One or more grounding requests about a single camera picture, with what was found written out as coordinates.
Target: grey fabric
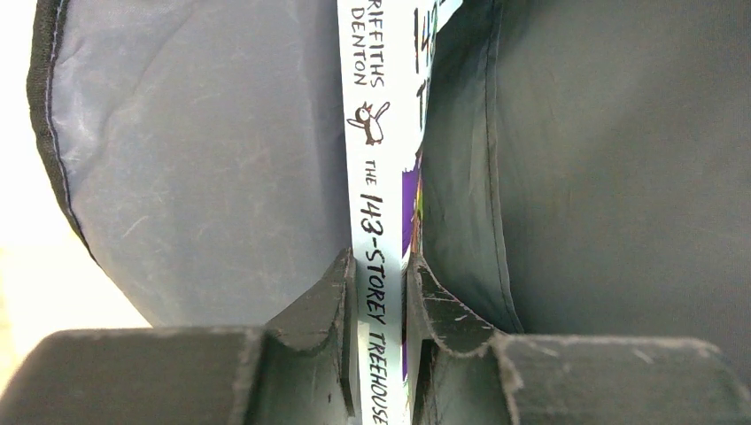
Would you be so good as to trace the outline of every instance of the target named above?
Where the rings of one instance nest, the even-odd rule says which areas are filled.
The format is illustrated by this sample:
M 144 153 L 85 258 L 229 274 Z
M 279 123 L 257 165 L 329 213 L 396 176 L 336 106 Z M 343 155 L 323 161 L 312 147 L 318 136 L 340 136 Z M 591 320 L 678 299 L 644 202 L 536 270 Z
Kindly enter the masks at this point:
M 525 330 L 695 336 L 751 382 L 751 4 L 506 2 L 498 36 L 488 128 Z M 433 87 L 434 140 L 481 120 L 482 90 L 455 86 Z M 428 140 L 426 180 L 480 131 Z
M 438 33 L 423 158 L 424 250 L 448 290 L 506 332 L 511 300 L 485 74 L 499 3 L 467 2 Z
M 336 2 L 75 0 L 73 211 L 154 324 L 266 322 L 349 245 Z

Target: bird logo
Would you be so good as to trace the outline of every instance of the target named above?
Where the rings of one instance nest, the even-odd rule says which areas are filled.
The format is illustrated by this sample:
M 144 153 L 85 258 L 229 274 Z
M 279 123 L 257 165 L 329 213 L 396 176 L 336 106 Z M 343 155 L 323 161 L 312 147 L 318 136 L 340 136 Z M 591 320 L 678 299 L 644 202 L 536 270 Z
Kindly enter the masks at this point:
M 386 102 L 378 109 L 378 112 L 376 112 L 374 115 L 372 113 L 373 104 L 368 104 L 368 102 L 365 102 L 354 112 L 354 120 L 351 118 L 347 119 L 347 123 L 353 127 L 361 128 L 363 131 L 365 131 L 365 137 L 367 138 L 367 140 L 365 141 L 366 145 L 373 146 L 375 144 L 381 144 L 381 142 L 383 141 L 383 130 L 381 129 L 381 124 L 378 123 L 378 120 L 381 118 L 384 112 L 389 110 L 390 106 L 391 103 Z

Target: fabric seam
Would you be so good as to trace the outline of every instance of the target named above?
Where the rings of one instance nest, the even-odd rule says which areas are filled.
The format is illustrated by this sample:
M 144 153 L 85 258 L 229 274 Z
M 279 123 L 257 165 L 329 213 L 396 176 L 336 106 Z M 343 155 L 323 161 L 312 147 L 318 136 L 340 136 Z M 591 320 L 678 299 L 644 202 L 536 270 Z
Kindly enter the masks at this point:
M 75 216 L 73 212 L 73 203 L 70 195 L 70 186 L 68 183 L 68 176 L 67 176 L 67 170 L 65 164 L 63 164 L 63 159 L 60 156 L 60 146 L 59 146 L 59 140 L 58 140 L 58 131 L 55 129 L 55 126 L 52 125 L 52 79 L 54 77 L 54 68 L 55 64 L 58 59 L 58 37 L 61 33 L 60 28 L 60 21 L 63 14 L 63 9 L 67 6 L 68 0 L 59 0 L 57 9 L 55 10 L 55 23 L 52 27 L 52 40 L 50 43 L 50 58 L 48 61 L 47 66 L 47 79 L 45 82 L 45 89 L 44 89 L 44 118 L 47 123 L 47 129 L 50 132 L 50 140 L 51 140 L 51 147 L 55 154 L 55 160 L 57 160 L 58 163 L 58 169 L 61 174 L 62 179 L 62 190 L 63 190 L 63 196 L 65 197 L 65 205 L 61 205 L 66 209 L 67 216 L 70 217 L 70 220 L 73 222 L 72 224 L 76 227 L 74 229 L 77 230 L 76 233 L 79 234 L 79 237 L 81 238 L 81 242 L 86 246 L 87 251 L 89 251 L 89 255 L 93 258 L 93 254 L 91 254 L 89 244 L 86 242 L 86 238 L 83 237 L 83 231 L 81 229 L 81 223 L 78 221 L 78 218 Z
M 491 10 L 495 11 L 498 8 L 498 0 L 492 1 Z M 485 79 L 484 79 L 484 91 L 485 91 L 485 137 L 486 137 L 486 145 L 485 149 L 487 150 L 487 161 L 488 161 L 488 179 L 491 180 L 493 177 L 492 172 L 492 155 L 491 155 L 491 129 L 490 129 L 490 93 L 488 90 L 488 80 L 490 77 L 490 59 L 491 59 L 491 49 L 495 48 L 498 49 L 499 45 L 499 38 L 500 38 L 500 31 L 497 30 L 496 26 L 500 25 L 500 17 L 503 15 L 503 5 L 500 6 L 500 10 L 497 14 L 494 14 L 494 17 L 491 22 L 491 28 L 490 33 L 488 34 L 488 44 L 487 44 L 487 50 L 485 51 Z M 499 258 L 499 243 L 498 243 L 498 225 L 496 223 L 497 216 L 500 216 L 499 212 L 496 211 L 495 207 L 495 196 L 493 194 L 493 186 L 492 182 L 489 182 L 488 184 L 488 192 L 489 192 L 489 198 L 490 198 L 490 207 L 491 207 L 491 223 L 492 223 L 492 230 L 493 230 L 493 243 L 495 245 L 495 252 L 496 252 L 496 267 L 498 270 L 498 276 L 501 280 L 501 286 L 503 285 L 503 273 L 501 271 L 500 267 L 500 258 Z M 511 287 L 511 281 L 509 279 L 508 282 L 509 290 Z M 503 306 L 506 308 L 506 314 L 508 315 L 508 319 L 511 322 L 511 326 L 514 328 L 514 332 L 520 333 L 522 332 L 519 329 L 519 325 L 517 324 L 518 319 L 516 318 L 516 313 L 509 308 L 508 300 L 507 300 L 507 294 L 504 291 L 504 288 L 501 287 L 500 295 L 503 298 Z

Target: scratch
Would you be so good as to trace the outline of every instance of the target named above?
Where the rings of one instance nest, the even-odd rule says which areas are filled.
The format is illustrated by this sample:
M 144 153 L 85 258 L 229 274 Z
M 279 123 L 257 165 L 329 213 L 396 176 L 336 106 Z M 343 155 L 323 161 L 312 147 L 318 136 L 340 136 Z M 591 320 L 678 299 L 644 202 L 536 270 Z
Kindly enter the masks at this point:
M 560 356 L 560 354 L 558 354 L 557 351 L 551 350 L 551 349 L 546 348 L 546 347 L 543 347 L 542 345 L 535 344 L 533 341 L 531 341 L 529 339 L 523 339 L 522 341 L 524 341 L 524 343 L 527 344 L 532 350 L 535 350 L 537 352 L 541 352 L 541 353 L 543 353 L 543 354 L 545 354 L 547 356 L 550 356 L 550 357 L 559 357 Z
M 139 224 L 141 224 L 141 221 L 144 221 L 144 220 L 146 220 L 146 219 L 148 219 L 148 218 L 149 218 L 149 216 L 148 216 L 148 215 L 144 215 L 144 216 L 143 216 L 143 217 L 141 217 L 140 219 L 136 220 L 136 221 L 135 221 L 135 223 L 133 223 L 133 225 L 132 225 L 132 226 L 130 226 L 130 228 L 128 228 L 128 230 L 126 230 L 126 231 L 125 231 L 125 233 L 123 233 L 123 234 L 122 234 L 122 236 L 120 236 L 120 239 L 125 239 L 125 236 L 128 236 L 128 235 L 130 234 L 130 232 L 132 232 L 132 231 L 133 231 L 133 229 L 134 229 L 134 228 L 135 228 L 136 226 L 138 226 Z
M 699 347 L 696 349 L 697 352 L 699 352 L 699 355 L 703 358 L 707 359 L 709 357 L 709 352 L 705 347 Z
M 203 102 L 205 100 L 209 100 L 215 97 L 219 97 L 219 95 L 216 93 L 209 93 L 203 96 L 193 97 L 193 99 L 190 100 L 190 104 L 197 104 L 199 102 Z
M 441 302 L 454 302 L 454 300 L 449 298 L 437 298 L 437 297 L 424 297 L 423 299 L 426 299 L 428 301 L 441 301 Z
M 204 223 L 198 228 L 198 233 L 196 233 L 196 240 L 200 239 L 201 236 L 204 234 L 204 231 L 211 226 L 211 223 Z
M 315 375 L 318 372 L 318 365 L 313 366 L 313 381 L 310 384 L 310 402 L 315 402 Z
M 541 341 L 545 343 L 556 343 L 562 346 L 570 346 L 576 344 L 589 344 L 589 345 L 652 345 L 659 348 L 667 348 L 671 350 L 692 348 L 698 351 L 704 351 L 707 356 L 712 352 L 714 354 L 720 354 L 720 349 L 716 345 L 712 345 L 705 341 L 701 341 L 693 338 L 648 338 L 643 336 L 630 336 L 630 337 L 617 337 L 617 336 L 535 336 L 535 341 Z
M 746 385 L 743 385 L 740 382 L 737 382 L 736 385 L 738 386 L 738 390 L 740 391 L 740 397 L 746 401 L 751 402 L 751 392 L 748 391 L 748 388 L 746 388 Z
M 654 364 L 654 360 L 652 360 L 651 357 L 647 356 L 643 351 L 639 350 L 638 348 L 634 348 L 631 352 L 633 352 L 634 355 L 636 355 L 636 357 L 644 360 L 645 363 L 647 363 L 649 365 L 653 365 Z
M 288 1 L 287 7 L 285 8 L 287 10 L 287 13 L 290 15 L 290 19 L 294 20 L 296 24 L 300 23 L 300 17 L 299 12 L 296 7 L 297 3 Z

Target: book spine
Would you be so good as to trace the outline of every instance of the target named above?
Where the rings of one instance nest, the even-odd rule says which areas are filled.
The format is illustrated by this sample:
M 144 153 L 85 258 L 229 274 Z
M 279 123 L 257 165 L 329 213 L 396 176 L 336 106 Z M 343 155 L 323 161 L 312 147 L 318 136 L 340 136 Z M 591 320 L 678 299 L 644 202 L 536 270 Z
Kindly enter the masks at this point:
M 409 423 L 402 270 L 419 240 L 421 144 L 439 11 L 450 15 L 460 4 L 338 0 L 363 424 Z

